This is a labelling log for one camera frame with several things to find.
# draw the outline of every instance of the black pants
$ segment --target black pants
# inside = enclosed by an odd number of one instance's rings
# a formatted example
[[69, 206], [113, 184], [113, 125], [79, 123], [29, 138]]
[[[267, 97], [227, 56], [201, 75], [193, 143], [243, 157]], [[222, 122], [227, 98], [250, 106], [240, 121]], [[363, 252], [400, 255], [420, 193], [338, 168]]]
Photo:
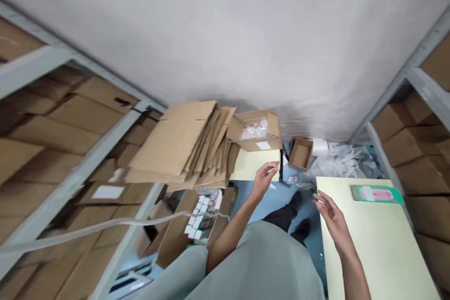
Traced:
[[[282, 208], [266, 215], [266, 217], [263, 220], [278, 226], [280, 229], [282, 229], [284, 232], [287, 233], [289, 227], [291, 226], [292, 218], [295, 218], [296, 216], [297, 213], [293, 209], [293, 207], [290, 206], [289, 204], [286, 204]], [[303, 242], [305, 238], [302, 235], [296, 232], [292, 232], [291, 237], [293, 237], [300, 244], [306, 247], [305, 243]]]

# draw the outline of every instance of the light yellow table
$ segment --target light yellow table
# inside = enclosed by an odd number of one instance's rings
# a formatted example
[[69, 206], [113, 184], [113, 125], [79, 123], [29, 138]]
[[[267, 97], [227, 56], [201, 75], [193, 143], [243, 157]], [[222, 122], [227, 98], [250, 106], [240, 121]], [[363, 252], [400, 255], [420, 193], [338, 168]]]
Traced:
[[[439, 300], [401, 205], [357, 202], [351, 185], [392, 187], [390, 180], [317, 177], [317, 188], [342, 210], [372, 300]], [[321, 217], [329, 300], [343, 300], [341, 262]]]
[[[240, 149], [230, 180], [255, 180], [256, 171], [267, 162], [280, 160], [280, 150], [252, 151]], [[272, 181], [278, 181], [278, 172]]]

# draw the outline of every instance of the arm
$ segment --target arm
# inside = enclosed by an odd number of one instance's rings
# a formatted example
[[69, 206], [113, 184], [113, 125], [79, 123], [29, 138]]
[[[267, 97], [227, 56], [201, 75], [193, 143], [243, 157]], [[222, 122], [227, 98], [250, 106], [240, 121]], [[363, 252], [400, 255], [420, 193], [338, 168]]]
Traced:
[[278, 171], [278, 163], [266, 163], [256, 172], [252, 192], [208, 251], [206, 275], [236, 249], [253, 211], [263, 199], [272, 177]]
[[333, 199], [322, 191], [314, 194], [314, 204], [327, 224], [328, 231], [334, 240], [336, 250], [341, 258], [342, 275], [344, 277], [345, 300], [370, 300], [369, 287], [362, 263], [356, 252], [347, 223], [342, 211]]

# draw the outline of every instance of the black shoe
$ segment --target black shoe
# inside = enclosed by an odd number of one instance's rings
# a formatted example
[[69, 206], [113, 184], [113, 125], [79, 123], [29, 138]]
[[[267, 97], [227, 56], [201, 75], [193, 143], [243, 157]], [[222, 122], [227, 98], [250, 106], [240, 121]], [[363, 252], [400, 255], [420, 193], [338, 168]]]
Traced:
[[302, 201], [302, 198], [303, 196], [302, 196], [302, 194], [301, 194], [301, 191], [296, 191], [295, 193], [294, 193], [294, 195], [292, 196], [292, 199], [291, 199], [291, 201], [289, 202], [289, 206], [291, 206], [292, 207], [292, 209], [294, 210], [294, 217], [293, 217], [293, 219], [297, 216], [297, 213], [299, 212], [299, 210], [300, 210], [300, 206], [301, 206], [301, 201]]
[[301, 221], [301, 223], [295, 230], [295, 234], [297, 234], [297, 235], [303, 237], [303, 239], [305, 239], [309, 234], [310, 227], [311, 227], [311, 222], [309, 221], [309, 219], [304, 219]]

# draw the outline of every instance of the white cable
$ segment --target white cable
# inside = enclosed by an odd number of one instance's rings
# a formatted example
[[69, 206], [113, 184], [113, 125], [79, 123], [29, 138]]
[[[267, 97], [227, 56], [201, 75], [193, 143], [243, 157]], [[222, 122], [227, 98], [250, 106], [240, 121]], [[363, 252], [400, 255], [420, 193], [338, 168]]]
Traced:
[[221, 216], [224, 218], [227, 218], [228, 221], [230, 221], [230, 217], [228, 215], [222, 214], [220, 212], [211, 214], [211, 213], [199, 213], [199, 214], [193, 214], [186, 211], [177, 212], [175, 214], [172, 214], [167, 217], [159, 218], [159, 219], [152, 219], [152, 220], [138, 220], [134, 218], [117, 218], [108, 220], [107, 222], [96, 224], [93, 226], [85, 227], [81, 230], [61, 234], [58, 236], [50, 237], [50, 238], [44, 238], [44, 239], [37, 239], [32, 241], [27, 241], [11, 246], [1, 246], [0, 247], [0, 255], [12, 255], [16, 253], [25, 253], [29, 251], [36, 251], [41, 248], [46, 248], [49, 246], [54, 246], [58, 244], [62, 244], [66, 241], [70, 241], [76, 238], [83, 237], [85, 235], [95, 233], [104, 229], [107, 229], [109, 227], [113, 227], [116, 225], [139, 225], [139, 226], [149, 226], [149, 225], [156, 225], [160, 223], [164, 223], [166, 221], [172, 220], [179, 216], [188, 216], [188, 217], [202, 217], [202, 216]]

